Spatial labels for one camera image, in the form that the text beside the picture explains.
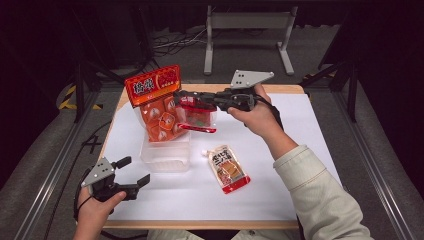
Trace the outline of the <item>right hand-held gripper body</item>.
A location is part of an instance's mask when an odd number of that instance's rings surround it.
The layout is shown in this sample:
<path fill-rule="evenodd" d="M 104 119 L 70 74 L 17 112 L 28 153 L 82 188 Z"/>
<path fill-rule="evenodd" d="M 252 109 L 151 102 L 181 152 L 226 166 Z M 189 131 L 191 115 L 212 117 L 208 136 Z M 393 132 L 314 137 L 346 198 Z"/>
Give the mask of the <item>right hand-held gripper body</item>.
<path fill-rule="evenodd" d="M 222 111 L 229 107 L 251 111 L 260 99 L 254 86 L 273 77 L 273 72 L 236 70 L 230 87 L 215 93 L 213 103 Z"/>

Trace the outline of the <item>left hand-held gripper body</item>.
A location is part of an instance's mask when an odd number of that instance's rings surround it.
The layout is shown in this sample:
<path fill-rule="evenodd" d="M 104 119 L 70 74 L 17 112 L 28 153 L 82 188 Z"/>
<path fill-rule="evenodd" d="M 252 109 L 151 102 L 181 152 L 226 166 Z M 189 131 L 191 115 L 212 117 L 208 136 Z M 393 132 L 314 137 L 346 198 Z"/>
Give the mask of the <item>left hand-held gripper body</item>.
<path fill-rule="evenodd" d="M 106 157 L 101 158 L 89 170 L 83 178 L 81 187 L 87 187 L 91 196 L 96 200 L 105 202 L 116 193 L 124 191 L 126 193 L 125 201 L 135 200 L 138 192 L 132 192 L 132 184 L 121 185 L 115 182 L 115 170 Z"/>

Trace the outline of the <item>small black and red packet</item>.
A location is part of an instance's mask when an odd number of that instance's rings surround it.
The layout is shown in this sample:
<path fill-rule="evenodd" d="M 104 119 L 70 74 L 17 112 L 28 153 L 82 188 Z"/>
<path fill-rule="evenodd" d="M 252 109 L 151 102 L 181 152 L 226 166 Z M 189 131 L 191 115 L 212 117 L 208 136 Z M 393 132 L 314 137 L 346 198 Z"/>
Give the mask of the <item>small black and red packet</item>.
<path fill-rule="evenodd" d="M 216 111 L 207 111 L 193 109 L 187 106 L 189 101 L 197 99 L 195 97 L 174 98 L 176 103 L 176 111 L 179 118 L 177 126 L 192 131 L 204 133 L 215 133 L 215 115 Z"/>

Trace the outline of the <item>clear plastic container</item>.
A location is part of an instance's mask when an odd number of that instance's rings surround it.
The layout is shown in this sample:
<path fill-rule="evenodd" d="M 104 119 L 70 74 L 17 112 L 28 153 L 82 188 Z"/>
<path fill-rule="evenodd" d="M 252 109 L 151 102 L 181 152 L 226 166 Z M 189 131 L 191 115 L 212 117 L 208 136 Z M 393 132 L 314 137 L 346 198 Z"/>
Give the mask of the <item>clear plastic container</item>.
<path fill-rule="evenodd" d="M 178 117 L 163 106 L 148 104 L 141 109 L 145 137 L 140 159 L 156 173 L 187 171 L 190 165 L 190 135 L 178 126 Z"/>

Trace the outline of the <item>large orange snack packet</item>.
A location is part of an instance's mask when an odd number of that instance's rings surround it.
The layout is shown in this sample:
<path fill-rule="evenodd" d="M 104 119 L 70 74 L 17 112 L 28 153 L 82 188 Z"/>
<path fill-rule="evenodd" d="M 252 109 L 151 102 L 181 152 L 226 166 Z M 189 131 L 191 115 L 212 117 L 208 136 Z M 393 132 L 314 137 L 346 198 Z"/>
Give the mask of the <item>large orange snack packet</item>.
<path fill-rule="evenodd" d="M 125 90 L 150 142 L 174 140 L 186 133 L 178 123 L 173 93 L 181 89 L 180 67 L 171 65 L 125 80 Z"/>

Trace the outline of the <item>person's right hand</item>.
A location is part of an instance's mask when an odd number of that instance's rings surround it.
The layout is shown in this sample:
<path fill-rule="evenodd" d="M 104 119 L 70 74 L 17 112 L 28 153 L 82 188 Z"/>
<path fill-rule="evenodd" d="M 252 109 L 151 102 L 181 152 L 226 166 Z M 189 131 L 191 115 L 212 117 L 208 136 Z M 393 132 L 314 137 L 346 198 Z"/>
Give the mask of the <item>person's right hand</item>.
<path fill-rule="evenodd" d="M 230 107 L 228 113 L 244 123 L 254 134 L 264 140 L 280 138 L 284 131 L 277 123 L 271 109 L 266 103 L 259 102 L 251 111 L 245 112 Z"/>

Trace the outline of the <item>person's left hand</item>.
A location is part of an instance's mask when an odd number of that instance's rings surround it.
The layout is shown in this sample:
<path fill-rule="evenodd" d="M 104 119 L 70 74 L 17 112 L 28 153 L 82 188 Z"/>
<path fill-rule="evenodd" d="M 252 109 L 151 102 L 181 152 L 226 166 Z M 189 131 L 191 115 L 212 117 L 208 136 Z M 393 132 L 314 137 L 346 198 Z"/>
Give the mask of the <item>person's left hand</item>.
<path fill-rule="evenodd" d="M 101 202 L 92 198 L 87 188 L 82 188 L 78 197 L 79 212 L 75 233 L 85 232 L 100 236 L 111 210 L 125 197 L 126 193 L 122 191 L 116 193 L 107 201 Z"/>

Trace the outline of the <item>white table mat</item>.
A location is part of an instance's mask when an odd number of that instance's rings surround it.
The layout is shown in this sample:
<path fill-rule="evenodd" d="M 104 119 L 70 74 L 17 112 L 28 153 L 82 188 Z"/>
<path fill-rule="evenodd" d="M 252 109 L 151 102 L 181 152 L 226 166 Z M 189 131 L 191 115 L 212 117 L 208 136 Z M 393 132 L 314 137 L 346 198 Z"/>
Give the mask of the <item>white table mat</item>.
<path fill-rule="evenodd" d="M 281 113 L 284 129 L 299 144 L 306 144 L 340 183 L 310 100 L 306 94 L 269 94 Z M 190 132 L 190 166 L 182 173 L 151 173 L 137 200 L 119 204 L 110 220 L 296 220 L 288 189 L 273 168 L 264 141 L 225 112 L 217 112 L 213 134 Z M 117 161 L 131 156 L 132 163 L 118 169 L 115 181 L 131 184 L 148 174 L 140 159 L 145 131 L 131 104 L 115 114 L 103 156 Z M 229 145 L 251 178 L 246 186 L 223 193 L 202 150 Z"/>

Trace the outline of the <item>person's light trousers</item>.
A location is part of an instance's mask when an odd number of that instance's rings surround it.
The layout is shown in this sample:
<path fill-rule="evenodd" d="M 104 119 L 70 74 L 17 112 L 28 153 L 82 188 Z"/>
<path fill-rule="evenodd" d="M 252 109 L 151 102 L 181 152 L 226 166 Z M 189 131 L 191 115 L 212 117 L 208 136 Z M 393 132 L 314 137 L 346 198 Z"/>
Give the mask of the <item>person's light trousers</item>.
<path fill-rule="evenodd" d="M 300 240 L 291 230 L 150 230 L 147 240 Z"/>

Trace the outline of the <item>beige sauce pouch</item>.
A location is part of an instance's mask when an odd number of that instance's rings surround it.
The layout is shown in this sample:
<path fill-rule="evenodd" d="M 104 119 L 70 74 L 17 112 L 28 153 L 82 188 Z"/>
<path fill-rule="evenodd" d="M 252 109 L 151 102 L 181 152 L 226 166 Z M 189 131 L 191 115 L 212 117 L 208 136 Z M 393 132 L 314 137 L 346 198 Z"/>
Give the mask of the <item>beige sauce pouch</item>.
<path fill-rule="evenodd" d="M 234 192 L 251 181 L 243 170 L 234 151 L 228 145 L 221 145 L 212 150 L 203 150 L 202 155 L 208 163 L 225 194 Z"/>

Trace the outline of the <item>grey metal stand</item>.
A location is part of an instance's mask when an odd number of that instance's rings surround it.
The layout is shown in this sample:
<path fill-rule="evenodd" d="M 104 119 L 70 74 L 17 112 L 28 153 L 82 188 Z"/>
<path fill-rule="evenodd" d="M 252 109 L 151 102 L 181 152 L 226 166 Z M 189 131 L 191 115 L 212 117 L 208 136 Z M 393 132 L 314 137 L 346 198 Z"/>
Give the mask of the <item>grey metal stand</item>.
<path fill-rule="evenodd" d="M 207 8 L 206 33 L 207 43 L 204 60 L 205 75 L 212 74 L 213 68 L 213 40 L 214 29 L 283 29 L 282 41 L 276 44 L 286 74 L 292 76 L 294 68 L 287 52 L 298 7 L 292 7 L 283 12 L 214 12 L 211 6 Z"/>

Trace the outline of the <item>yellow and black floor tape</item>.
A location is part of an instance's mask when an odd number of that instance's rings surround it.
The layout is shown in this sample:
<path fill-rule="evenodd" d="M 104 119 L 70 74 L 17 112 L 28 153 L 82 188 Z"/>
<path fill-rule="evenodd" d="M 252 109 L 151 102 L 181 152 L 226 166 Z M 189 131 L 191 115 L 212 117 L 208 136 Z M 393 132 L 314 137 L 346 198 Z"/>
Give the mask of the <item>yellow and black floor tape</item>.
<path fill-rule="evenodd" d="M 76 92 L 76 85 L 75 84 L 71 84 L 68 88 L 68 90 L 65 93 L 65 96 L 62 100 L 62 102 L 59 104 L 58 108 L 59 109 L 72 109 L 72 110 L 76 110 L 78 108 L 78 106 L 76 104 L 72 104 L 70 102 L 73 94 Z"/>

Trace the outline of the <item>black stand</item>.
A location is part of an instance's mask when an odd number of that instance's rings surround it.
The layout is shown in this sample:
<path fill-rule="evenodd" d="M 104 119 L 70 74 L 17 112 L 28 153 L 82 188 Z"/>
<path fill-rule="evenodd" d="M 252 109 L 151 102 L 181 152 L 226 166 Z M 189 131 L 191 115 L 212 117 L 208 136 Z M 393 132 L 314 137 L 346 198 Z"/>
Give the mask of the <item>black stand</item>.
<path fill-rule="evenodd" d="M 87 60 L 78 62 L 75 67 L 74 80 L 74 83 L 76 84 L 77 106 L 77 113 L 74 120 L 75 123 L 80 122 L 84 113 L 88 109 L 88 104 L 84 96 L 84 87 L 87 86 L 90 92 L 99 92 L 102 87 L 101 78 L 97 75 L 98 72 L 112 81 L 124 84 L 124 78 L 122 76 L 113 73 L 99 64 Z"/>
<path fill-rule="evenodd" d="M 305 76 L 299 85 L 305 88 L 330 74 L 334 74 L 334 77 L 328 85 L 332 92 L 340 92 L 345 84 L 348 83 L 347 113 L 351 121 L 355 122 L 358 78 L 357 68 L 354 62 L 345 61 L 333 64 L 316 74 L 310 75 L 309 77 Z"/>

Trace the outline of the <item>aluminium rail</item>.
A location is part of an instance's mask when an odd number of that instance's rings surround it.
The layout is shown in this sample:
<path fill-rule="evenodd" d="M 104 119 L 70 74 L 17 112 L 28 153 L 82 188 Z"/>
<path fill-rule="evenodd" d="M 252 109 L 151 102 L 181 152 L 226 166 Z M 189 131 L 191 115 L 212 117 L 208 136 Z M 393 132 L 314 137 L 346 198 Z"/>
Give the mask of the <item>aluminium rail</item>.
<path fill-rule="evenodd" d="M 87 94 L 87 98 L 83 99 L 82 106 L 84 107 L 84 111 L 79 117 L 79 120 L 71 125 L 64 144 L 62 145 L 55 161 L 51 164 L 50 170 L 13 240 L 28 240 L 35 229 L 35 226 L 40 219 L 57 182 L 59 181 L 64 167 L 69 160 L 70 151 L 74 146 L 87 116 L 98 98 L 98 95 L 98 92 L 90 92 Z"/>
<path fill-rule="evenodd" d="M 376 193 L 383 205 L 383 208 L 388 215 L 388 218 L 396 232 L 399 240 L 417 240 L 415 234 L 411 231 L 408 223 L 406 222 L 395 196 L 385 177 L 377 160 L 372 153 L 365 136 L 360 129 L 360 126 L 354 122 L 347 110 L 348 104 L 340 92 L 333 93 L 333 98 L 340 109 L 348 128 L 353 135 L 356 145 L 362 156 L 363 165 L 367 171 L 368 176 L 376 190 Z"/>

